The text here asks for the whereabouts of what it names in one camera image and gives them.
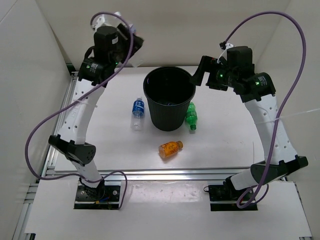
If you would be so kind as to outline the clear bottle white orange label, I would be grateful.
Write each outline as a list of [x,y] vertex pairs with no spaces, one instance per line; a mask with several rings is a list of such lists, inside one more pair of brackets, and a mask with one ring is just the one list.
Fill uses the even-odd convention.
[[[116,20],[116,27],[118,26],[118,24],[124,24],[126,25],[123,21],[121,21],[120,19],[117,19]],[[133,34],[136,34],[137,35],[137,29],[136,29],[136,26],[131,23],[130,21],[128,22],[128,25],[132,31]],[[131,44],[131,38],[130,37],[123,37],[121,35],[121,33],[119,32],[119,35],[118,35],[118,43],[120,44],[120,52],[119,52],[119,56],[117,57],[117,60],[123,64],[128,56],[128,53],[129,53],[129,49],[130,49],[130,44]],[[142,63],[143,63],[143,59],[141,62],[127,62],[127,66],[131,66],[131,67],[139,67]]]

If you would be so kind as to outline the green plastic bottle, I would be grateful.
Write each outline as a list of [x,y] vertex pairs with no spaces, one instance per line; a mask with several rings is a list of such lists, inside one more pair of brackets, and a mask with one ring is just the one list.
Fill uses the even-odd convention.
[[197,129],[198,116],[196,112],[196,106],[193,102],[190,102],[185,115],[185,121],[188,124],[191,131]]

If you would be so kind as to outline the clear bottle blue label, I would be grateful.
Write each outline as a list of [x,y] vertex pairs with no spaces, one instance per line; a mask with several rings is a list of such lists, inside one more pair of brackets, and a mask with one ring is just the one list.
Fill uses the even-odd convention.
[[145,103],[142,97],[138,97],[132,106],[131,111],[131,129],[133,131],[141,131],[145,121]]

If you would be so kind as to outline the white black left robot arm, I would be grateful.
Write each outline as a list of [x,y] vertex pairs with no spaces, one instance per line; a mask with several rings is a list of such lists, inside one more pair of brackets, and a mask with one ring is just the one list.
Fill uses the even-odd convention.
[[100,96],[106,85],[94,89],[115,73],[119,63],[131,57],[130,37],[133,38],[132,54],[143,45],[144,40],[130,34],[122,23],[117,26],[102,25],[95,28],[94,45],[87,50],[78,73],[70,108],[62,127],[48,143],[69,160],[80,174],[85,193],[93,200],[104,198],[105,184],[99,174],[94,156],[96,147],[86,142],[87,129]]

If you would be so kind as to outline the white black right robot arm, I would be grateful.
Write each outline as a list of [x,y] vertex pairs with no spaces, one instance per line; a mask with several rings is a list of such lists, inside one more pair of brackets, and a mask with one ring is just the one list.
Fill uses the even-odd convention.
[[264,152],[264,161],[228,177],[224,194],[230,200],[238,199],[245,189],[255,187],[264,178],[266,185],[308,166],[305,156],[299,156],[291,144],[284,124],[277,118],[276,89],[269,74],[255,72],[252,49],[236,46],[226,50],[226,57],[202,56],[190,82],[200,86],[204,74],[210,89],[226,91],[232,88],[240,96],[257,129]]

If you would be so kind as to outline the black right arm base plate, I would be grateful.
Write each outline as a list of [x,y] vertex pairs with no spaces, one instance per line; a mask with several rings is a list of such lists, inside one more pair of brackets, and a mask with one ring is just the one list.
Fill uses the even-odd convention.
[[258,207],[253,201],[246,208],[239,208],[237,200],[245,190],[231,189],[226,181],[220,184],[209,184],[203,188],[203,191],[209,195],[211,212],[239,212],[239,211],[257,211]]

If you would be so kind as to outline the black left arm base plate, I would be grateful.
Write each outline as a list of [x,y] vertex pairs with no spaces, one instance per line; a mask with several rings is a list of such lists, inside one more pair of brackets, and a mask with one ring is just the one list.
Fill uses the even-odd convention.
[[90,188],[78,181],[74,198],[75,210],[118,210],[120,206],[120,184],[100,183]]

